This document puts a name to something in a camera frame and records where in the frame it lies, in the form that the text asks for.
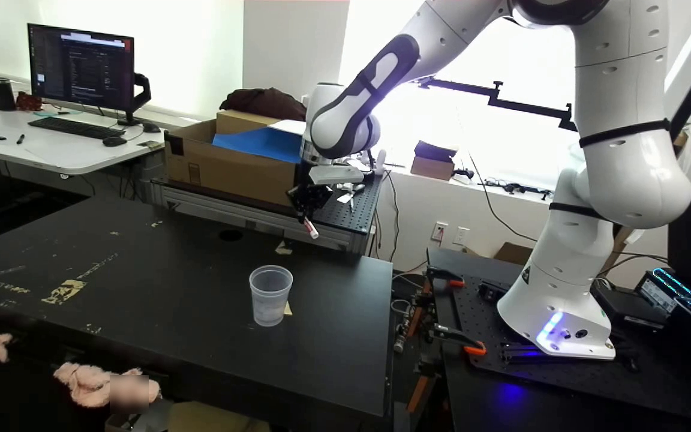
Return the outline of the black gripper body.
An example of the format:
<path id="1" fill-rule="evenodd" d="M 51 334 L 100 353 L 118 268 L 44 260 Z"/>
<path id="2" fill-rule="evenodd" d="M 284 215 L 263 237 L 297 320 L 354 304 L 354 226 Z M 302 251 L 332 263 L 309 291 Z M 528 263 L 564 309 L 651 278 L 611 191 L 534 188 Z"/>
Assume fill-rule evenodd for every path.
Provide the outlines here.
<path id="1" fill-rule="evenodd" d="M 333 196 L 328 185 L 315 185 L 309 179 L 309 166 L 295 166 L 295 182 L 289 189 L 289 201 L 297 218 L 311 218 L 316 209 L 321 209 Z"/>

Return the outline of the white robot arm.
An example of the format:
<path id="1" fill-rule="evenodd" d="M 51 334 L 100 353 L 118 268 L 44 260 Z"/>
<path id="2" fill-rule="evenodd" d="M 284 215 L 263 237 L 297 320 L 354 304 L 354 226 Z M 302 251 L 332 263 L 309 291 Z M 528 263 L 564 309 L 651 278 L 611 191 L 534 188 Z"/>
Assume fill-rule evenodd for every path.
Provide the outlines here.
<path id="1" fill-rule="evenodd" d="M 668 226 L 691 203 L 668 119 L 668 0 L 425 0 L 351 82 L 315 87 L 302 159 L 371 148 L 374 107 L 395 87 L 444 70 L 512 13 L 573 37 L 578 159 L 558 170 L 546 224 L 497 314 L 544 355 L 611 359 L 611 320 L 591 286 L 615 233 Z"/>

